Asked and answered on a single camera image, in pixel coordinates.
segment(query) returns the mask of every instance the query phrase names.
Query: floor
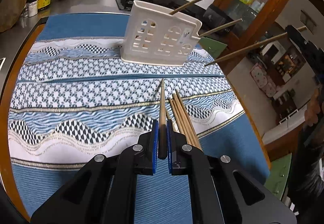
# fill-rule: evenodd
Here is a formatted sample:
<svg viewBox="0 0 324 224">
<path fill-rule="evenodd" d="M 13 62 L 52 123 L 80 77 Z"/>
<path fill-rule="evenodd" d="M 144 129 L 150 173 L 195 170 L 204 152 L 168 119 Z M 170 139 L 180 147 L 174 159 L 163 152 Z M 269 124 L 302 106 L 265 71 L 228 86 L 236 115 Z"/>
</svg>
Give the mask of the floor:
<svg viewBox="0 0 324 224">
<path fill-rule="evenodd" d="M 268 130 L 276 126 L 276 112 L 270 99 L 258 88 L 250 75 L 253 64 L 244 58 L 227 75 L 244 105 L 248 109 L 255 126 L 262 137 Z"/>
</svg>

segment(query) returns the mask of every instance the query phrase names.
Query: patterned tablecloth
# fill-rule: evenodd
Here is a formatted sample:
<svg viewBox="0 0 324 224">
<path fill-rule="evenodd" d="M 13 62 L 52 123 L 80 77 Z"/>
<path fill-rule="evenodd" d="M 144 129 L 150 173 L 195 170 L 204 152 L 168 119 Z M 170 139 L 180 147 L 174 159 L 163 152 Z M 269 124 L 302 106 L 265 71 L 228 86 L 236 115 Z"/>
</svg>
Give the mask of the patterned tablecloth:
<svg viewBox="0 0 324 224">
<path fill-rule="evenodd" d="M 217 144 L 209 144 L 210 139 L 236 119 L 236 127 L 230 131 L 240 130 L 240 138 L 252 137 L 253 144 L 239 144 L 234 154 L 253 146 L 253 152 L 245 154 L 251 156 L 247 170 L 251 160 L 252 171 L 260 162 L 253 157 L 255 152 L 262 155 L 262 151 L 243 117 L 244 110 L 219 66 L 204 67 L 213 60 L 205 50 L 197 46 L 182 67 L 132 64 L 120 59 L 122 42 L 116 37 L 42 40 L 35 42 L 26 57 L 12 95 L 8 137 L 14 177 L 30 215 L 72 177 L 71 170 L 79 169 L 98 153 L 120 154 L 137 143 L 140 134 L 151 130 L 153 119 L 159 117 L 162 78 L 167 99 L 179 90 L 205 153 L 218 155 L 213 151 Z M 173 119 L 168 101 L 166 109 Z M 221 150 L 235 150 L 229 143 L 231 136 L 226 136 L 230 131 L 223 131 L 226 145 Z M 135 215 L 135 222 L 172 223 L 172 219 L 174 223 L 188 223 L 191 210 L 186 177 L 169 176 L 166 161 L 158 162 L 154 177 L 138 178 L 137 213 L 154 207 L 155 202 L 150 200 L 154 196 L 148 192 L 154 186 L 158 189 L 169 181 L 170 192 L 186 192 L 163 200 L 169 202 L 169 218 L 162 217 L 166 211 L 161 208 L 161 218 L 157 213 L 145 218 Z M 152 179 L 156 182 L 150 187 Z M 187 218 L 174 217 L 181 211 Z"/>
</svg>

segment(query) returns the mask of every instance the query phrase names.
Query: gold stripe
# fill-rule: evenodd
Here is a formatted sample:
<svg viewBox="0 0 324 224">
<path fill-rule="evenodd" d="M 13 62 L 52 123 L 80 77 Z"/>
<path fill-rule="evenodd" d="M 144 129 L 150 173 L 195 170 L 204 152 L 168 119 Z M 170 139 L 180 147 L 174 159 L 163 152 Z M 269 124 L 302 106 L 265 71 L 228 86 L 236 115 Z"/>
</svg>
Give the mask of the gold stripe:
<svg viewBox="0 0 324 224">
<path fill-rule="evenodd" d="M 72 169 L 80 169 L 86 163 L 78 163 L 78 164 L 48 164 L 48 163 L 37 163 L 31 161 L 25 161 L 21 159 L 11 158 L 11 162 L 16 165 L 21 165 L 24 167 L 29 168 L 36 168 L 36 169 L 48 169 L 48 170 L 72 170 Z"/>
<path fill-rule="evenodd" d="M 213 131 L 218 130 L 219 128 L 221 128 L 221 127 L 223 127 L 224 125 L 230 123 L 231 121 L 235 120 L 236 118 L 238 118 L 239 116 L 241 116 L 241 115 L 244 114 L 244 113 L 245 113 L 244 110 L 241 111 L 241 112 L 239 112 L 238 114 L 234 115 L 233 117 L 229 118 L 228 120 L 224 121 L 223 123 L 218 124 L 217 126 L 215 126 L 215 127 L 213 127 L 213 128 L 210 128 L 210 129 L 208 129 L 207 131 L 204 131 L 204 132 L 202 132 L 202 133 L 199 133 L 199 134 L 197 135 L 197 137 L 198 137 L 198 138 L 202 138 L 202 137 L 206 136 L 207 134 L 209 134 L 209 133 L 211 133 L 211 132 L 213 132 Z"/>
<path fill-rule="evenodd" d="M 194 99 L 199 97 L 206 97 L 216 94 L 221 94 L 225 92 L 229 92 L 232 89 L 223 90 L 223 91 L 216 91 L 211 93 L 199 94 L 199 95 L 192 95 L 188 97 L 183 97 L 182 100 Z M 15 113 L 22 113 L 22 112 L 77 112 L 77 111 L 100 111 L 100 110 L 117 110 L 117 109 L 126 109 L 132 107 L 142 107 L 142 106 L 150 106 L 150 105 L 157 105 L 160 104 L 159 100 L 156 101 L 148 101 L 148 102 L 139 102 L 139 103 L 130 103 L 130 104 L 122 104 L 122 105 L 111 105 L 111 106 L 96 106 L 96 107 L 77 107 L 77 108 L 22 108 L 22 109 L 14 109 L 10 108 L 10 111 Z"/>
</svg>

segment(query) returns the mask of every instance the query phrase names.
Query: wavy pattern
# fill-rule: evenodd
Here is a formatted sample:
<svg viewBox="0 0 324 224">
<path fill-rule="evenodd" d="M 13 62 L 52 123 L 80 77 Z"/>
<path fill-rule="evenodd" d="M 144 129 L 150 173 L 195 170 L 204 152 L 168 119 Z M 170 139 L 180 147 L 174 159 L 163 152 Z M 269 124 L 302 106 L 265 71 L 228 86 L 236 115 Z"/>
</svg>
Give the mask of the wavy pattern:
<svg viewBox="0 0 324 224">
<path fill-rule="evenodd" d="M 192 105 L 196 107 L 213 108 L 215 101 L 221 100 L 224 103 L 220 104 L 222 108 L 226 109 L 228 103 L 235 100 L 235 94 L 225 92 L 221 94 L 211 95 L 207 97 L 198 97 L 194 99 L 185 100 L 186 106 Z M 173 117 L 171 107 L 166 103 L 166 109 Z M 100 111 L 80 111 L 80 112 L 9 112 L 9 122 L 14 120 L 23 120 L 34 133 L 49 133 L 57 124 L 62 121 L 74 119 L 87 124 L 89 127 L 98 131 L 99 133 L 108 130 L 116 129 L 129 116 L 137 113 L 142 113 L 150 116 L 152 119 L 159 117 L 159 105 L 138 106 L 132 108 L 122 108 L 116 110 L 100 110 Z"/>
<path fill-rule="evenodd" d="M 76 148 L 82 153 L 94 155 L 99 153 L 107 153 L 112 151 L 119 143 L 123 142 L 128 138 L 138 138 L 142 133 L 145 133 L 144 130 L 139 128 L 121 128 L 117 129 L 111 133 L 110 137 L 107 138 L 105 141 L 97 144 L 97 145 L 90 145 L 82 143 L 81 141 L 76 140 L 66 134 L 62 133 L 53 133 L 46 138 L 43 139 L 41 143 L 30 145 L 24 141 L 20 135 L 18 135 L 13 130 L 8 130 L 8 140 L 13 140 L 18 143 L 27 153 L 33 156 L 40 156 L 44 154 L 48 149 L 57 145 L 63 144 L 67 146 L 71 146 Z M 125 146 L 119 150 L 119 153 L 125 149 Z"/>
<path fill-rule="evenodd" d="M 220 106 L 223 109 L 230 108 L 231 102 L 237 100 L 237 97 L 233 91 L 228 91 L 221 94 L 199 97 L 190 100 L 184 100 L 184 104 L 195 106 L 201 110 L 211 110 L 215 106 Z"/>
<path fill-rule="evenodd" d="M 236 104 L 240 104 L 240 102 L 238 100 L 232 101 L 228 104 L 228 108 L 222 108 L 218 105 L 214 105 L 214 107 L 209 110 L 202 110 L 192 105 L 186 105 L 186 109 L 191 119 L 196 123 L 200 125 L 209 125 L 215 120 L 216 114 L 219 111 L 223 111 L 226 114 L 232 114 Z"/>
<path fill-rule="evenodd" d="M 118 129 L 125 127 L 135 127 L 147 132 L 152 130 L 153 119 L 143 114 L 133 114 L 128 116 L 119 125 Z M 45 138 L 52 136 L 54 133 L 64 134 L 84 144 L 102 143 L 110 137 L 113 130 L 99 133 L 84 122 L 71 119 L 62 121 L 48 133 L 39 134 L 32 132 L 24 121 L 11 121 L 8 124 L 8 130 L 17 133 L 23 141 L 30 145 L 39 144 Z"/>
<path fill-rule="evenodd" d="M 120 48 L 111 48 L 105 53 L 94 54 L 82 48 L 67 48 L 59 51 L 56 55 L 46 53 L 31 53 L 25 59 L 25 65 L 35 65 L 41 62 L 50 62 L 58 58 L 78 59 L 78 58 L 120 58 Z"/>
<path fill-rule="evenodd" d="M 65 41 L 36 42 L 25 59 L 25 64 L 33 65 L 50 62 L 58 58 L 120 58 L 122 39 L 67 39 Z M 209 63 L 213 57 L 199 44 L 188 56 L 187 61 Z"/>
</svg>

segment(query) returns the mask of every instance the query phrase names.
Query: wooden cabinet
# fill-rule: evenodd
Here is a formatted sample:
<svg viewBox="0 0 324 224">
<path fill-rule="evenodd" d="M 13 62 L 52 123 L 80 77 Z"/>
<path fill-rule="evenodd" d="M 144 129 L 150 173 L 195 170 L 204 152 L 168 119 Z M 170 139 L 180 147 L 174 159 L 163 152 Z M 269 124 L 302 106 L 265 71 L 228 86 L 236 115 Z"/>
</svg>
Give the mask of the wooden cabinet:
<svg viewBox="0 0 324 224">
<path fill-rule="evenodd" d="M 288 0 L 215 0 L 213 5 L 220 8 L 233 20 L 243 21 L 224 38 L 227 49 L 221 54 L 242 49 L 257 42 L 281 13 Z M 219 65 L 227 75 L 244 55 L 221 62 Z"/>
</svg>

